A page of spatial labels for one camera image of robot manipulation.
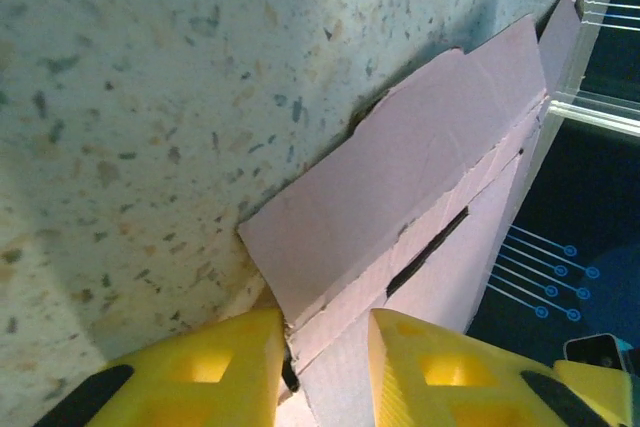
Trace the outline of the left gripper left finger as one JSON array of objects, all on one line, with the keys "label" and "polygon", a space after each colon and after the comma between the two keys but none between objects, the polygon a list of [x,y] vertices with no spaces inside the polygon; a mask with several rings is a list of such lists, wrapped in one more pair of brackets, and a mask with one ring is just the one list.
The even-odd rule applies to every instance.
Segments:
[{"label": "left gripper left finger", "polygon": [[280,312],[247,312],[115,359],[44,416],[47,426],[272,426]]}]

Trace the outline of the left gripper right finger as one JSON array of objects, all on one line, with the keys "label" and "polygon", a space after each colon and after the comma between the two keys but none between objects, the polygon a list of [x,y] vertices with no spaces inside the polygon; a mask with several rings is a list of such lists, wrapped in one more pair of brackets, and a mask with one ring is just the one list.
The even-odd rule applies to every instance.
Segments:
[{"label": "left gripper right finger", "polygon": [[370,311],[378,426],[636,426],[639,379],[559,360],[548,367],[401,312]]}]

